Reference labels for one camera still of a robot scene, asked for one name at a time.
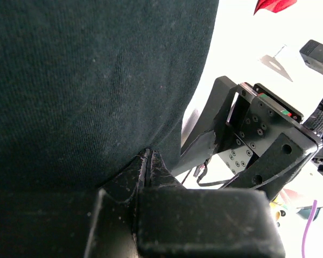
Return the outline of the black t shirt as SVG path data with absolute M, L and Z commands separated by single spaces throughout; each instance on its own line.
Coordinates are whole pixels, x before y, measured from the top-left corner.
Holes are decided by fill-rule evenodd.
M 0 189 L 92 189 L 180 159 L 218 1 L 0 1 Z

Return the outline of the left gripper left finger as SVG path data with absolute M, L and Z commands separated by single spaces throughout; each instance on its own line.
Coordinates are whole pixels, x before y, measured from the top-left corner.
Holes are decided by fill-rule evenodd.
M 136 155 L 131 163 L 106 182 L 100 190 L 116 203 L 129 203 L 144 186 L 150 150 Z

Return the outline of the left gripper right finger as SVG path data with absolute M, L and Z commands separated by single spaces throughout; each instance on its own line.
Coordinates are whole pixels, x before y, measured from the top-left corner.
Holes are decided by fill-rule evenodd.
M 182 188 L 182 184 L 167 169 L 161 154 L 155 150 L 148 157 L 145 187 Z

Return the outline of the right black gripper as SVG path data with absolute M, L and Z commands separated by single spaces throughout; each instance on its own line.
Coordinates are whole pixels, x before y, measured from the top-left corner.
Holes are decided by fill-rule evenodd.
M 228 118 L 236 89 L 238 98 Z M 228 77 L 218 77 L 171 174 L 178 176 L 216 154 L 227 122 L 229 138 L 220 158 L 234 177 L 224 187 L 264 191 L 274 200 L 322 148 L 320 138 L 301 124 L 302 119 L 261 84 L 237 87 Z

